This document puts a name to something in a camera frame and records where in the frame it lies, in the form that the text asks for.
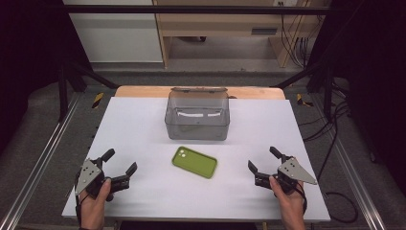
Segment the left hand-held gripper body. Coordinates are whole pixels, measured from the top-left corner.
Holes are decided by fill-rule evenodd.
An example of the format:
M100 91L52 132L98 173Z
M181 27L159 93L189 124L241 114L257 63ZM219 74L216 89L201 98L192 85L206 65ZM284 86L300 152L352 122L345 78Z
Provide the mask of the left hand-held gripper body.
M79 170L79 176L75 184L75 195L78 196L81 192L86 191L91 197L96 198L101 190L101 187L107 176L104 175L102 164L107 162L106 157L99 157L95 160L90 158L83 162ZM107 201L112 201L114 194L129 188L130 170L127 170L124 175L113 177L111 179L111 188Z

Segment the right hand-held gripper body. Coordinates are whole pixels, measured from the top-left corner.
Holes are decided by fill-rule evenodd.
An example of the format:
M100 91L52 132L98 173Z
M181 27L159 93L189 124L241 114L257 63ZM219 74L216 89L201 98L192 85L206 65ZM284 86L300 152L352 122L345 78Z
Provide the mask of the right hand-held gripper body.
M270 189L269 177L274 177L285 194L290 195L297 188L299 181L316 185L316 179L307 172L294 157L287 157L278 167L277 172L270 175L255 169L255 185Z

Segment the grey transparent plastic box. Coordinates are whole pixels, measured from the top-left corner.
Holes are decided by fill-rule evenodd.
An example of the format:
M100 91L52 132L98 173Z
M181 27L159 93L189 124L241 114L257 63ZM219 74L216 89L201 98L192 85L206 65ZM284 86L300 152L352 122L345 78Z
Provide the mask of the grey transparent plastic box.
M172 140L224 141L230 124L228 89L173 87L165 124Z

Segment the person's left hand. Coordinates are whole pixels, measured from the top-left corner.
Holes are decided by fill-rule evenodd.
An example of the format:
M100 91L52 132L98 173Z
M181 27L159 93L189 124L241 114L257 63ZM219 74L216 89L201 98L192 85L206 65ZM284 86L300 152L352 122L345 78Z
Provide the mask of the person's left hand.
M99 195L96 198L92 198L85 190L79 194L81 229L103 229L105 201L110 193L110 189L111 179L107 178L102 184Z

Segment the person's right hand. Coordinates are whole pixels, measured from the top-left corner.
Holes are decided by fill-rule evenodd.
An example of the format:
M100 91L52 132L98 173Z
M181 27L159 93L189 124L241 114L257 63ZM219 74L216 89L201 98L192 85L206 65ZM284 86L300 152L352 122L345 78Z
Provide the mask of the person's right hand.
M279 182L272 176L269 177L269 182L279 202L284 229L305 230L303 197L298 192L285 194Z

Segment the white table board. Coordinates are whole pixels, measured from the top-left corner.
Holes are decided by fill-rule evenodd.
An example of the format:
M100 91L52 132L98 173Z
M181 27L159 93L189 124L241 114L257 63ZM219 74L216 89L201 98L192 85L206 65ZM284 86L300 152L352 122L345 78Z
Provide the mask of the white table board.
M232 99L228 136L213 142L171 140L166 107L164 98L110 100L88 155L97 158L115 151L103 166L108 176L123 174L131 164L138 170L129 189L107 203L107 217L230 222L280 218L272 191L256 185L247 164L274 173L281 162L269 150L276 148L312 169L289 101ZM173 166L171 159L181 146L216 158L213 177Z

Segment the wooden table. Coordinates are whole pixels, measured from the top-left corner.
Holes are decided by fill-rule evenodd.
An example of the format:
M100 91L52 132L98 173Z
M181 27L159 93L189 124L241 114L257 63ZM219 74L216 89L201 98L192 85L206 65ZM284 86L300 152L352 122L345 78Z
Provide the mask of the wooden table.
M280 88L256 87L256 86L227 86L229 96L237 99L265 99L284 100L285 95ZM166 98L171 86L155 85L123 85L120 86L116 97L140 97L140 98Z

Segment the white cabinet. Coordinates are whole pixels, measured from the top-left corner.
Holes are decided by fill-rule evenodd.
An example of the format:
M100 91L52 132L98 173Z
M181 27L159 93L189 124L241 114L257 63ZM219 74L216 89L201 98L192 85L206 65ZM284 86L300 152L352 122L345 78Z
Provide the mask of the white cabinet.
M71 13L91 63L162 62L153 13Z

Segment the black curtain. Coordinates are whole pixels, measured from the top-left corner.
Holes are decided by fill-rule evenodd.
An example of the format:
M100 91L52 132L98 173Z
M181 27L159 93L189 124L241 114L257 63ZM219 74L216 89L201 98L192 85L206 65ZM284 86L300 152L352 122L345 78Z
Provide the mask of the black curtain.
M77 91L91 65L63 0L0 0L0 153L16 132L37 89L58 81L58 71Z
M372 152L406 196L406 0L331 0L310 60L317 61L347 19L332 63L350 84L350 108Z

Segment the light wooden desk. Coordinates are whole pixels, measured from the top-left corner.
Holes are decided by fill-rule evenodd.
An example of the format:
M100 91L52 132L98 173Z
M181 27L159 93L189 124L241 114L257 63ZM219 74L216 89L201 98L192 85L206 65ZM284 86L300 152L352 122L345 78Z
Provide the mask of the light wooden desk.
M151 0L155 6L327 7L331 0ZM284 68L298 50L299 38L318 35L324 18L319 15L266 14L167 14L155 15L163 62L169 63L175 37L249 36L266 37Z

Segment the aluminium floor rail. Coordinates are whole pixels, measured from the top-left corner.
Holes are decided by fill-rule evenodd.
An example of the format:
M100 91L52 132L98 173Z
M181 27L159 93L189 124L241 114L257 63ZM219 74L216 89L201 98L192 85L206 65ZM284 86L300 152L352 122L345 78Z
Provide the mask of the aluminium floor rail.
M338 115L344 115L348 109L346 102L340 102L331 108L331 121L329 122L324 114L324 102L321 96L312 95L311 99L314 102L315 108L322 115L322 118L332 125L332 129L328 132L332 144L331 148L336 152L336 156L343 173L350 185L351 191L356 199L356 202L364 216L370 230L387 230L382 217L377 211L372 198L357 172L354 164L350 161L350 157L345 150L345 147L338 135Z
M69 102L68 110L65 117L57 123L51 137L49 138L44 150L41 152L38 160L36 161L34 168L28 176L24 186L20 190L9 211L0 221L0 230L14 230L17 226L18 221L24 213L42 175L44 174L51 158L53 157L56 148L66 128L68 127L81 98L81 93L73 94L72 99Z

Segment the black upright frame post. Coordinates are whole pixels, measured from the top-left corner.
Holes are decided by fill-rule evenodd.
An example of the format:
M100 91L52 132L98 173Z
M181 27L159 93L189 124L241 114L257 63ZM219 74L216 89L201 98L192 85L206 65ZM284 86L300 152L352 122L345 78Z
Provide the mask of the black upright frame post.
M324 93L324 114L327 120L331 121L331 93L332 93L332 75L330 73L330 68L326 70L325 78L325 93Z
M58 70L58 92L59 92L59 120L62 122L68 112L67 80L65 77L65 66Z

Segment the black diagonal frame strut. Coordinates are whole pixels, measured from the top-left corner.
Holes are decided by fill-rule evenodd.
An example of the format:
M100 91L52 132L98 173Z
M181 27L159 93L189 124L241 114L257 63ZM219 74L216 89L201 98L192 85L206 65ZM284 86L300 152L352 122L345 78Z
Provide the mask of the black diagonal frame strut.
M90 77L91 79L101 83L102 85L105 85L106 87L110 89L117 89L120 86L110 80L105 79L104 77L96 74L93 70L90 70L88 68L85 68L75 62L71 62L70 65L78 72L83 74L84 76Z
M322 66L321 62L316 62L310 66L307 66L303 71L301 71L300 73L294 75L293 77L290 77L287 80L284 80L276 85L273 85L273 88L280 88L280 89L284 89L287 86L289 86L290 84L301 80L302 78L309 76L311 74L314 74L317 70L319 70Z

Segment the black horizontal frame bar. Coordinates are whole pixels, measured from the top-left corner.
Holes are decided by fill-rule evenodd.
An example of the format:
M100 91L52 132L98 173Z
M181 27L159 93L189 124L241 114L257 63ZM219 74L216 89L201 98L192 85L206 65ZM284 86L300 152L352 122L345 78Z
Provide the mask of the black horizontal frame bar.
M299 14L327 15L333 9L307 7L245 7L245 6L113 6L64 5L70 13L185 13L185 14Z

